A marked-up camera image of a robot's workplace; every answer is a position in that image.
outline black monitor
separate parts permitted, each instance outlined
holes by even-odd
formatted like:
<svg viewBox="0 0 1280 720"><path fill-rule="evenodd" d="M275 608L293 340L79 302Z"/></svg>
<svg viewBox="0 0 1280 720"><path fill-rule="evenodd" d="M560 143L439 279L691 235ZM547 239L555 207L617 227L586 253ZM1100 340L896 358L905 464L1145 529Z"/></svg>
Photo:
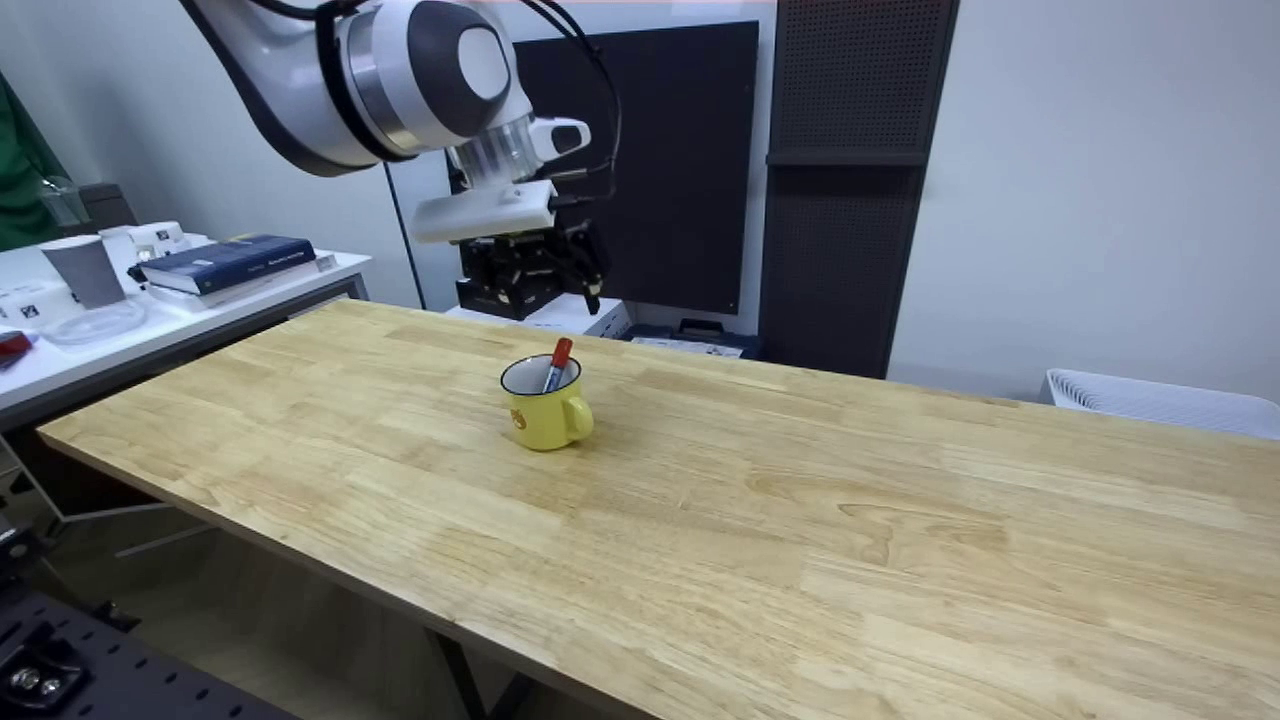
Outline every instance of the black monitor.
<svg viewBox="0 0 1280 720"><path fill-rule="evenodd" d="M619 94L622 143L612 200L586 205L608 256L608 297L737 312L754 108L754 25L591 37ZM612 98L569 38L514 42L535 116L581 116L608 155ZM608 176L560 178L601 196Z"/></svg>

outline wooden tabletop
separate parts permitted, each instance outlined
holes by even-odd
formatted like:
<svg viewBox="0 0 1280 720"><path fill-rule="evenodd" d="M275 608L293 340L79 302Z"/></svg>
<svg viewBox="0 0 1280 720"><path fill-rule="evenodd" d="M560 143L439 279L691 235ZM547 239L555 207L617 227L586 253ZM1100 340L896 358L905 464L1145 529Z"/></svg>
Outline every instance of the wooden tabletop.
<svg viewBox="0 0 1280 720"><path fill-rule="evenodd" d="M1276 714L1280 443L328 302L45 429L653 714Z"/></svg>

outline cable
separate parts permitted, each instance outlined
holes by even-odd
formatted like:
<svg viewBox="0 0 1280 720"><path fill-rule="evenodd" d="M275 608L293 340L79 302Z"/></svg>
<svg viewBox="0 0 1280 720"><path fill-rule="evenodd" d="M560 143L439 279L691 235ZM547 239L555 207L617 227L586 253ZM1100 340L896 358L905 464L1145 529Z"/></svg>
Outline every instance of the cable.
<svg viewBox="0 0 1280 720"><path fill-rule="evenodd" d="M591 166L547 173L547 178L582 178L582 176L608 173L608 187L601 196L560 196L560 205L612 200L617 196L617 158L619 158L619 140L622 140L622 94L619 94L608 65L601 58L596 42L586 38L586 33L575 25L575 16L569 8L560 8L555 0L522 0L522 8L545 16L569 42L575 42L582 53L582 58L596 68L596 75L602 80L608 94L612 94L612 147L608 147L608 158L601 158Z"/></svg>
<svg viewBox="0 0 1280 720"><path fill-rule="evenodd" d="M404 205L398 205L398 193L397 193L391 165L384 165L384 178L388 178L388 193L391 193L391 207L397 207L398 242L404 242L404 256L409 256L409 276L411 276L411 287L415 287L415 302L428 309L428 287L424 287L424 270L415 267L415 256L411 256L409 221L404 221Z"/></svg>
<svg viewBox="0 0 1280 720"><path fill-rule="evenodd" d="M262 8L262 10L275 10L275 16L316 21L316 8L295 8L295 2L282 2L282 0L253 0L253 2Z"/></svg>
<svg viewBox="0 0 1280 720"><path fill-rule="evenodd" d="M321 8L298 8L298 2L282 2L282 0L253 0L253 2L262 10L288 16L288 21L308 21L308 25L321 21ZM362 2L362 0L328 0L328 2L334 8L334 16L353 16L357 2Z"/></svg>

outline black panel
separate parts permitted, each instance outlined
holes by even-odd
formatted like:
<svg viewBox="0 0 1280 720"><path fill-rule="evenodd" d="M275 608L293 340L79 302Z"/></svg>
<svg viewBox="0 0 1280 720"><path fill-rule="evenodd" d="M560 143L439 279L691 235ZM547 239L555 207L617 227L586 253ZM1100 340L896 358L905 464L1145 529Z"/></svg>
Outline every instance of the black panel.
<svg viewBox="0 0 1280 720"><path fill-rule="evenodd" d="M120 182L82 182L79 205L88 212L88 227L135 225Z"/></svg>
<svg viewBox="0 0 1280 720"><path fill-rule="evenodd" d="M795 166L773 176L765 355L885 376L916 173Z"/></svg>
<svg viewBox="0 0 1280 720"><path fill-rule="evenodd" d="M761 352L885 376L955 0L780 0Z"/></svg>
<svg viewBox="0 0 1280 720"><path fill-rule="evenodd" d="M608 253L608 297L737 312L742 265L754 25L591 37L622 91L617 196L591 205ZM518 42L535 116L581 116L608 155L608 91L565 38ZM560 182L601 196L602 176Z"/></svg>
<svg viewBox="0 0 1280 720"><path fill-rule="evenodd" d="M774 147L911 151L937 102L942 0L792 0L780 16Z"/></svg>

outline yellow mug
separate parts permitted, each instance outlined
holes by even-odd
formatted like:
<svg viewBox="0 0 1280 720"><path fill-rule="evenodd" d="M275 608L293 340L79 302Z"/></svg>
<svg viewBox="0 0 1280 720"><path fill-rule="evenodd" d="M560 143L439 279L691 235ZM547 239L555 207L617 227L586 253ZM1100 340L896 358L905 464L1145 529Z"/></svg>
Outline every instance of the yellow mug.
<svg viewBox="0 0 1280 720"><path fill-rule="evenodd" d="M596 429L581 396L582 363L569 358L552 371L552 352L522 355L505 369L498 384L513 396L513 421L522 448L569 448Z"/></svg>

